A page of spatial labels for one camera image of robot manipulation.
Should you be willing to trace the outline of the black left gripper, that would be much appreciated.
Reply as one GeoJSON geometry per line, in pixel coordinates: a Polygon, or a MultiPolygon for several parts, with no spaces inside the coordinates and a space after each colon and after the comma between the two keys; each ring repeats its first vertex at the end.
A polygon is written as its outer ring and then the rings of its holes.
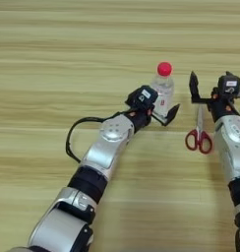
{"type": "MultiPolygon", "coordinates": [[[[174,105],[167,113],[165,117],[164,125],[167,126],[176,116],[180,104],[174,105]]],[[[124,115],[132,122],[134,126],[134,132],[137,133],[144,127],[147,127],[153,115],[151,114],[151,110],[141,110],[138,108],[130,108],[124,112],[124,115]]]]}

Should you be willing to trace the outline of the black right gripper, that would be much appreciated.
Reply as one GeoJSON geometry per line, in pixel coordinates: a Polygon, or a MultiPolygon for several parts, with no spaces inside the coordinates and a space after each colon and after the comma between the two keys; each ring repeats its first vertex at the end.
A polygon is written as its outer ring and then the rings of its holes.
{"type": "MultiPolygon", "coordinates": [[[[234,76],[231,72],[225,71],[226,76],[234,76]]],[[[234,106],[234,100],[240,98],[240,91],[237,95],[221,96],[218,94],[218,88],[213,88],[209,98],[202,98],[199,95],[198,77],[194,71],[191,72],[189,88],[191,92],[192,103],[205,104],[211,113],[212,119],[216,122],[219,118],[227,115],[238,115],[239,111],[234,106]]]]}

